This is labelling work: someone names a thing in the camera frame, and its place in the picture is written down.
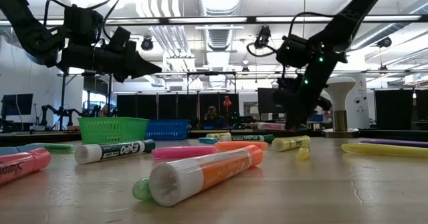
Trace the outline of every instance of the wooden table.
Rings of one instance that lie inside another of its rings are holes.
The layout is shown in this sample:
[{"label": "wooden table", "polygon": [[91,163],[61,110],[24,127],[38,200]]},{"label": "wooden table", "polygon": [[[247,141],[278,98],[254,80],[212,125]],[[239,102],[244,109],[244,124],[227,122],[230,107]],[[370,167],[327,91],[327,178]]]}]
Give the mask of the wooden table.
[{"label": "wooden table", "polygon": [[[133,184],[149,175],[142,154],[77,165],[55,154],[44,171],[0,187],[0,222],[28,223],[426,223],[428,160],[345,154],[358,140],[313,138],[310,161],[265,152],[258,168],[174,207],[141,203]],[[195,140],[163,142],[196,145]]]}]

